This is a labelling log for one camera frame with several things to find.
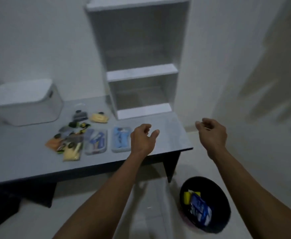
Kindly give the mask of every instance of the trash can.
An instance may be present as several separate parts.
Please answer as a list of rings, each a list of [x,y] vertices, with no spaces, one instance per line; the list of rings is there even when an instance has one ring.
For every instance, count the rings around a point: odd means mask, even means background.
[[[207,226],[198,223],[196,217],[190,213],[191,206],[184,204],[184,192],[192,190],[200,192],[200,197],[212,210],[211,221]],[[181,187],[180,204],[185,216],[199,229],[207,233],[221,232],[231,217],[231,208],[223,190],[212,180],[205,177],[189,178]]]

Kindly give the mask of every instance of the white storage bin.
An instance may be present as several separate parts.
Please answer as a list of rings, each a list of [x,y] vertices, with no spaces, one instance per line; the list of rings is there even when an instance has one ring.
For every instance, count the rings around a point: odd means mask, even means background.
[[[0,85],[0,117],[15,126],[56,120],[63,101],[50,79]]]

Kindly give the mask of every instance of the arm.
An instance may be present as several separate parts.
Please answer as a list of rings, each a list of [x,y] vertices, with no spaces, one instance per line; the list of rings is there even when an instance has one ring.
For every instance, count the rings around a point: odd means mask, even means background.
[[[112,238],[143,159],[153,151],[159,130],[150,124],[131,133],[131,154],[123,165],[66,221],[54,239]]]
[[[207,118],[195,125],[252,237],[291,238],[291,209],[265,190],[226,150],[226,128]]]

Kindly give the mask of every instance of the wet wipes package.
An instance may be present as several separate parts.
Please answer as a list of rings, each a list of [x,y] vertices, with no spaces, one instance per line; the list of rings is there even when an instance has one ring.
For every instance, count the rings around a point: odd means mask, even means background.
[[[190,213],[197,218],[197,221],[201,225],[207,226],[210,223],[212,211],[196,193],[192,193],[191,195],[190,207]]]

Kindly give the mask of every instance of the white lid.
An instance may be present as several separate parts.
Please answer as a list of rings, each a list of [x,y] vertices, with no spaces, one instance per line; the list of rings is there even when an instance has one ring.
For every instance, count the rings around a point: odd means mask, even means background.
[[[10,82],[0,85],[0,106],[43,100],[52,86],[51,79]]]

